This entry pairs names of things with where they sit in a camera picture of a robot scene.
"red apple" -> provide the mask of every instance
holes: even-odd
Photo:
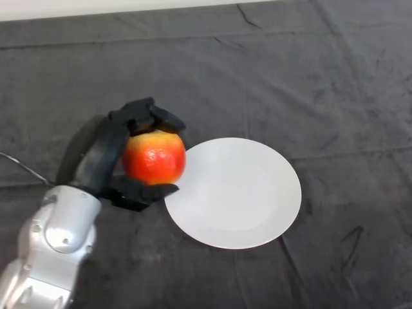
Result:
[[[177,134],[155,131],[131,137],[122,161],[128,176],[147,185],[174,183],[185,169],[186,150]]]

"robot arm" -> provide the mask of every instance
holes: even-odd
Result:
[[[185,124],[146,98],[106,117],[92,118],[72,138],[57,173],[56,187],[19,235],[18,258],[0,279],[0,309],[63,309],[72,299],[82,261],[93,250],[100,198],[141,211],[178,190],[113,177],[127,139],[155,129],[179,132]]]

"white wall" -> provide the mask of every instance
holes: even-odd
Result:
[[[262,0],[0,0],[0,21],[256,1]]]

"apple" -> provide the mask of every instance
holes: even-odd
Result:
[[[122,157],[126,174],[147,185],[174,183],[183,174],[186,150],[177,134],[155,131],[131,137]]]

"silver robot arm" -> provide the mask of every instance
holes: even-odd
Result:
[[[63,309],[71,303],[79,267],[96,239],[101,203],[66,185],[49,190],[22,227],[18,258],[0,279],[0,309]]]
[[[92,118],[71,139],[56,187],[45,194],[40,210],[20,231],[18,258],[0,279],[0,309],[69,307],[79,267],[96,240],[99,198],[142,211],[178,190],[170,183],[144,185],[127,176],[113,177],[129,137],[157,129],[177,133],[185,124],[145,98]]]

